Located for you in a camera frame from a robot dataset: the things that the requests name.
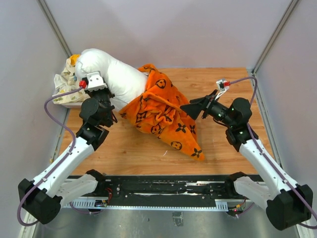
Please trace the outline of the white pillow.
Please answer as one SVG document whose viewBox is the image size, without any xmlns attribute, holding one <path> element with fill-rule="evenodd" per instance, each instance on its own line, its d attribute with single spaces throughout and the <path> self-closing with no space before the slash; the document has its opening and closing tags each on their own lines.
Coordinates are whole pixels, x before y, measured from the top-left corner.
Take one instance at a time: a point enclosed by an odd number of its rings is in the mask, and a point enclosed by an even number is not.
<svg viewBox="0 0 317 238">
<path fill-rule="evenodd" d="M 138 69 L 99 49 L 86 49 L 75 63 L 75 75 L 84 78 L 98 71 L 114 97 L 110 99 L 119 112 L 145 91 L 148 76 Z"/>
</svg>

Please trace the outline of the orange patterned plush pillowcase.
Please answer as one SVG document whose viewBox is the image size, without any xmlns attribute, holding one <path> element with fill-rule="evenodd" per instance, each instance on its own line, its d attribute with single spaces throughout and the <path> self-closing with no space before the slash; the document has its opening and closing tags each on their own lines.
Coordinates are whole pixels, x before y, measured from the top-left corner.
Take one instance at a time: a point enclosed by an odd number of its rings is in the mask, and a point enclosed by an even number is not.
<svg viewBox="0 0 317 238">
<path fill-rule="evenodd" d="M 180 109 L 189 103 L 187 98 L 153 64 L 146 64 L 139 71 L 148 75 L 145 90 L 120 110 L 120 116 L 140 132 L 152 134 L 175 150 L 203 161 L 196 122 Z"/>
</svg>

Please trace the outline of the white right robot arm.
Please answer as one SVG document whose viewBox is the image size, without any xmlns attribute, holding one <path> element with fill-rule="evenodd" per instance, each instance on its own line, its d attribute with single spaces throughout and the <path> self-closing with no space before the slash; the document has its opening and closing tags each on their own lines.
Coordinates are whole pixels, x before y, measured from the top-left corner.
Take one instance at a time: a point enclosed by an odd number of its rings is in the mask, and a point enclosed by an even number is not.
<svg viewBox="0 0 317 238">
<path fill-rule="evenodd" d="M 308 185 L 299 185 L 267 152 L 256 133 L 249 125 L 252 115 L 247 99 L 236 98 L 230 107 L 219 103 L 216 93 L 193 99 L 180 108 L 192 119 L 201 115 L 211 116 L 214 121 L 226 126 L 226 138 L 237 152 L 243 155 L 256 169 L 264 185 L 253 181 L 242 172 L 232 174 L 224 186 L 229 198 L 242 195 L 265 210 L 271 224 L 282 231 L 294 225 L 305 225 L 317 214 L 313 210 L 313 191 Z"/>
</svg>

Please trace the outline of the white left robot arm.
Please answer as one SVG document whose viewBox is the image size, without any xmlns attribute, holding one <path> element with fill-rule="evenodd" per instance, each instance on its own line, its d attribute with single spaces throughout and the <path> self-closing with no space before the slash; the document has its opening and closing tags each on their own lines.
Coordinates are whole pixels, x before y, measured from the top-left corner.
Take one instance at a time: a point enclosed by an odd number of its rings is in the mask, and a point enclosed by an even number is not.
<svg viewBox="0 0 317 238">
<path fill-rule="evenodd" d="M 110 99 L 113 94 L 109 89 L 86 90 L 89 99 L 81 106 L 80 118 L 83 124 L 74 133 L 61 122 L 57 122 L 67 130 L 72 141 L 62 154 L 32 180 L 23 179 L 18 185 L 20 203 L 17 208 L 17 219 L 23 226 L 29 224 L 21 218 L 24 209 L 37 222 L 51 222 L 61 208 L 72 205 L 72 202 L 88 193 L 101 196 L 106 191 L 105 177 L 95 170 L 86 172 L 80 178 L 65 183 L 71 172 L 87 157 L 92 155 L 105 141 L 116 118 L 113 116 L 114 106 Z"/>
</svg>

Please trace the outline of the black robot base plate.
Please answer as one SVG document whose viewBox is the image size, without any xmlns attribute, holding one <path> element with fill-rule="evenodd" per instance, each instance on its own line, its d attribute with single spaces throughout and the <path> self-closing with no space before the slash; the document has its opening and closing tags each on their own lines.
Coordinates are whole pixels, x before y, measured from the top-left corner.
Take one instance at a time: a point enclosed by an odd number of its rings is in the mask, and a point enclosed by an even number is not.
<svg viewBox="0 0 317 238">
<path fill-rule="evenodd" d="M 207 196 L 216 201 L 228 201 L 230 208 L 243 206 L 248 200 L 242 195 L 227 191 L 225 175 L 155 175 L 107 176 L 103 187 L 87 193 L 92 197 L 138 196 Z"/>
</svg>

